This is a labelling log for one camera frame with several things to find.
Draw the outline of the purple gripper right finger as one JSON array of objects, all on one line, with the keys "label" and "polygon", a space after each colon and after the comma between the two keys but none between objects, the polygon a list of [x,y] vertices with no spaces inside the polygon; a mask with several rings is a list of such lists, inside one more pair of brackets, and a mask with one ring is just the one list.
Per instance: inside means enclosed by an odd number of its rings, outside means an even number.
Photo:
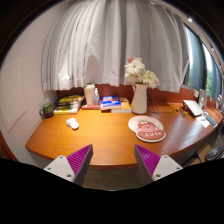
[{"label": "purple gripper right finger", "polygon": [[140,145],[135,145],[134,155],[145,185],[182,169],[168,155],[159,156]]}]

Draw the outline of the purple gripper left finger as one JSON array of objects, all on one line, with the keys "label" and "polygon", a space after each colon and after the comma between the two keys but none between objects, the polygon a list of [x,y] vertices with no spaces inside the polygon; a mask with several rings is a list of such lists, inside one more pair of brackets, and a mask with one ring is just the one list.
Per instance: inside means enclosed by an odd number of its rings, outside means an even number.
[{"label": "purple gripper left finger", "polygon": [[44,170],[81,186],[92,156],[93,146],[87,145],[69,156],[59,155]]}]

